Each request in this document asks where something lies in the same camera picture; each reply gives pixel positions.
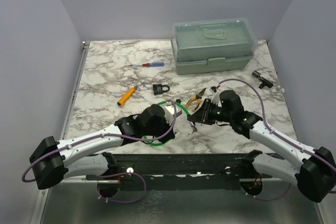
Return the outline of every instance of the black padlock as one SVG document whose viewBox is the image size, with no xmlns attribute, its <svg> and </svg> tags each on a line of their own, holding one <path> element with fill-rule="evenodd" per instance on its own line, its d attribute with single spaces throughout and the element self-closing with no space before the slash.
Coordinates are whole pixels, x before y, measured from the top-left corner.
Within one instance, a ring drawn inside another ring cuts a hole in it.
<svg viewBox="0 0 336 224">
<path fill-rule="evenodd" d="M 153 84 L 154 95 L 163 94 L 163 92 L 168 92 L 169 89 L 170 89 L 170 87 L 168 85 Z"/>
</svg>

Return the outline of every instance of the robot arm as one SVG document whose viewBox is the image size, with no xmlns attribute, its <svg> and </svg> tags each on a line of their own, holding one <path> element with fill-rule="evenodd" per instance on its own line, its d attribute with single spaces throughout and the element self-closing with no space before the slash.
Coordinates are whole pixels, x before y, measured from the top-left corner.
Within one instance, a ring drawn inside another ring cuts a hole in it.
<svg viewBox="0 0 336 224">
<path fill-rule="evenodd" d="M 272 127 L 269 130 L 260 116 L 244 110 L 240 97 L 233 90 L 223 91 L 217 98 L 205 99 L 194 114 L 188 115 L 188 121 L 209 125 L 216 121 L 228 122 L 236 133 L 269 147 L 284 158 L 281 160 L 260 151 L 252 151 L 245 160 L 245 163 L 249 163 L 248 171 L 254 170 L 287 181 L 314 202 L 320 202 L 336 185 L 336 173 L 315 157 L 317 155 L 335 166 L 328 149 L 321 147 L 317 150 Z"/>
<path fill-rule="evenodd" d="M 31 155 L 30 163 L 33 164 L 50 152 L 55 153 L 32 167 L 37 187 L 50 188 L 64 178 L 73 176 L 118 173 L 112 154 L 93 154 L 107 148 L 136 142 L 123 136 L 142 138 L 148 135 L 159 137 L 166 134 L 159 139 L 162 143 L 174 139 L 174 132 L 169 131 L 174 112 L 171 105 L 161 107 L 153 104 L 139 115 L 121 118 L 105 129 L 85 136 L 60 141 L 55 141 L 52 136 L 43 139 Z M 177 109 L 176 116 L 181 113 L 181 109 Z"/>
</svg>

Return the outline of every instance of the orange tool handle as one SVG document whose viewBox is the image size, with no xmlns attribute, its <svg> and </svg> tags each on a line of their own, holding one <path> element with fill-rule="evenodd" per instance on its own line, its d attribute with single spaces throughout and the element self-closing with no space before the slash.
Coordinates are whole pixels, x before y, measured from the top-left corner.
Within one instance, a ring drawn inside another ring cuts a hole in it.
<svg viewBox="0 0 336 224">
<path fill-rule="evenodd" d="M 117 102 L 117 105 L 123 106 L 125 101 L 135 92 L 135 88 L 131 88 L 129 91 L 127 91 L 126 94 Z"/>
</svg>

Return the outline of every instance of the box handle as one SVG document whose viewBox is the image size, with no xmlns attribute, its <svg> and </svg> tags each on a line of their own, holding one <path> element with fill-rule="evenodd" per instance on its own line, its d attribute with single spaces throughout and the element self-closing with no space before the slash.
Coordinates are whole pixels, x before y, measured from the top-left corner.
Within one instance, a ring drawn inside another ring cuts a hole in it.
<svg viewBox="0 0 336 224">
<path fill-rule="evenodd" d="M 207 65 L 208 67 L 214 67 L 214 66 L 220 66 L 221 64 L 225 64 L 225 62 L 226 62 L 225 57 L 211 58 L 208 59 Z"/>
<path fill-rule="evenodd" d="M 209 39 L 226 39 L 227 31 L 224 31 L 222 29 L 209 30 L 203 28 L 203 35 L 205 38 Z"/>
</svg>

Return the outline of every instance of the white marble surface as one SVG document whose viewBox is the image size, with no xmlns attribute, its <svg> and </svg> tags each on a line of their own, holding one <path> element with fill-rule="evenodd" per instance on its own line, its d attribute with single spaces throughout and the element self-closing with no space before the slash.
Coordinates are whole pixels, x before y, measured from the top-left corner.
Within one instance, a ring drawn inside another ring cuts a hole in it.
<svg viewBox="0 0 336 224">
<path fill-rule="evenodd" d="M 126 65 L 163 61 L 164 67 L 129 68 Z M 251 76 L 254 70 L 275 85 L 257 88 L 260 82 Z M 186 102 L 200 88 L 215 86 L 219 81 L 238 78 L 254 85 L 265 103 L 268 122 L 290 137 L 296 138 L 284 96 L 265 41 L 259 41 L 255 57 L 245 69 L 216 73 L 178 76 L 170 41 L 95 41 L 90 44 L 81 77 L 67 138 L 78 137 L 113 124 L 118 118 L 142 112 L 152 103 L 166 99 Z M 168 84 L 171 89 L 163 95 L 153 95 L 152 84 Z M 132 86 L 136 92 L 123 107 L 117 101 Z M 239 82 L 226 82 L 221 88 L 233 89 L 240 95 L 246 110 L 261 114 L 260 103 L 251 88 Z M 174 128 L 176 138 L 159 147 L 133 143 L 110 149 L 113 153 L 246 153 L 258 149 L 270 152 L 265 146 L 236 134 L 230 127 L 197 125 L 192 134 L 185 114 Z"/>
</svg>

